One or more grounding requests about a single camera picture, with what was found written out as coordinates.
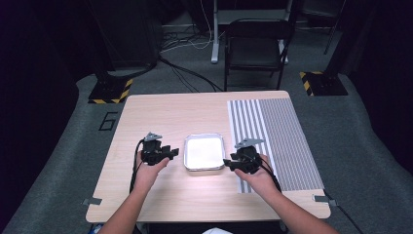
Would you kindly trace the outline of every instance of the person's left arm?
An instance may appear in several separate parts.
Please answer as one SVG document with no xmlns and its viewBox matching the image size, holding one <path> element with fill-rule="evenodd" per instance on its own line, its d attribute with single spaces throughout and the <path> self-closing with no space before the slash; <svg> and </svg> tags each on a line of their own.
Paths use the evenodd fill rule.
<svg viewBox="0 0 413 234">
<path fill-rule="evenodd" d="M 109 218 L 109 220 L 107 220 L 107 222 L 99 230 L 99 233 L 132 233 L 146 195 L 155 183 L 158 172 L 162 168 L 166 167 L 169 162 L 169 158 L 165 158 L 159 164 L 154 166 L 140 164 L 140 153 L 141 152 L 139 151 L 137 155 L 137 165 L 140 165 L 140 167 L 136 173 L 133 191 L 127 199 L 125 199 L 124 203 L 118 208 L 118 210 Z"/>
</svg>

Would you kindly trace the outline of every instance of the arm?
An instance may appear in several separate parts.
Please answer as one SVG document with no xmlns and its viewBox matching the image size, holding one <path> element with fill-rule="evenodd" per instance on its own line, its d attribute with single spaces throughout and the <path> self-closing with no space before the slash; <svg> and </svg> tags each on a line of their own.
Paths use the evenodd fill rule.
<svg viewBox="0 0 413 234">
<path fill-rule="evenodd" d="M 140 151 L 136 158 L 137 165 L 140 165 Z M 146 195 L 155 183 L 158 172 L 166 167 L 168 162 L 169 158 L 165 158 L 159 164 L 154 166 L 148 166 L 146 164 L 140 165 L 137 170 L 133 191 L 119 209 L 109 218 L 109 220 L 107 220 L 99 230 L 99 233 L 132 233 Z"/>
<path fill-rule="evenodd" d="M 268 162 L 267 156 L 261 155 Z M 292 233 L 338 233 L 327 223 L 308 213 L 279 192 L 271 177 L 263 169 L 254 175 L 236 169 L 235 173 L 247 181 L 254 191 L 280 216 Z"/>
</svg>

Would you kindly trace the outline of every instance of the person's right arm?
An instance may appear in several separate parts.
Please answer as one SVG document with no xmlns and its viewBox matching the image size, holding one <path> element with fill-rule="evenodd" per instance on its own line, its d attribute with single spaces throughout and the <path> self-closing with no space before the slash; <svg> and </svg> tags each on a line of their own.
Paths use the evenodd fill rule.
<svg viewBox="0 0 413 234">
<path fill-rule="evenodd" d="M 261 155 L 261 157 L 268 162 L 267 156 Z M 259 169 L 254 175 L 245 174 L 238 169 L 235 173 L 251 185 L 254 191 L 280 216 L 292 233 L 338 233 L 330 225 L 283 196 L 270 175 L 263 169 Z"/>
</svg>

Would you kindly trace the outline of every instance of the striped mat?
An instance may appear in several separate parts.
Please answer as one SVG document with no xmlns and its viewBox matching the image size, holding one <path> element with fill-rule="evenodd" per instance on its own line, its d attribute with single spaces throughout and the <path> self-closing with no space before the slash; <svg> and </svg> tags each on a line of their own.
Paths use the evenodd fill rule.
<svg viewBox="0 0 413 234">
<path fill-rule="evenodd" d="M 282 191 L 324 188 L 290 98 L 229 100 L 228 113 L 234 145 L 265 140 L 255 148 L 269 156 Z M 240 193 L 253 192 L 238 177 L 237 184 Z"/>
</svg>

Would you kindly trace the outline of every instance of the table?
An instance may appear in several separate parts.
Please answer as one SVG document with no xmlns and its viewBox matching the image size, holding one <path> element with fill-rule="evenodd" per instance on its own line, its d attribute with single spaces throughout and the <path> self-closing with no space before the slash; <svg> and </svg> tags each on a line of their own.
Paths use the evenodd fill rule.
<svg viewBox="0 0 413 234">
<path fill-rule="evenodd" d="M 87 221 L 105 222 L 128 196 L 133 153 L 136 144 L 149 132 L 162 135 L 162 145 L 178 147 L 180 151 L 160 172 L 137 221 L 280 219 L 257 194 L 238 193 L 236 175 L 228 168 L 189 172 L 183 165 L 184 139 L 192 134 L 222 135 L 226 157 L 230 159 L 229 154 L 235 148 L 227 101 L 248 98 L 289 98 L 289 95 L 284 91 L 267 91 L 130 96 L 94 191 L 94 197 L 102 199 L 101 204 L 89 206 Z M 330 216 L 328 205 L 313 200 L 313 195 L 324 195 L 322 189 L 283 194 L 319 218 Z"/>
<path fill-rule="evenodd" d="M 230 24 L 239 19 L 285 19 L 289 18 L 289 10 L 292 0 L 288 0 L 287 7 L 284 10 L 225 10 L 218 11 L 217 0 L 213 0 L 213 46 L 211 63 L 218 63 L 219 53 L 219 31 L 218 24 Z M 280 41 L 280 51 L 283 49 L 283 43 Z"/>
</svg>

